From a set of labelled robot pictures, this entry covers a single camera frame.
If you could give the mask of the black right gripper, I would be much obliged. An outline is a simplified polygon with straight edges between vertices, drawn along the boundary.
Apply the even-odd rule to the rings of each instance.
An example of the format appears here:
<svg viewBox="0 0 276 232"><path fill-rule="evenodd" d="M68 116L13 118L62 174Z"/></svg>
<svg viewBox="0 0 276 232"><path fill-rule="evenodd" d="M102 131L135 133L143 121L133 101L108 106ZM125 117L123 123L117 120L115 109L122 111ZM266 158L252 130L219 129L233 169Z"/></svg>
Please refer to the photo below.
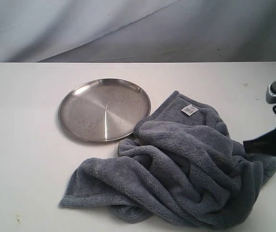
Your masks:
<svg viewBox="0 0 276 232"><path fill-rule="evenodd" d="M252 140L243 142L246 153L261 153L276 157L276 128Z"/></svg>

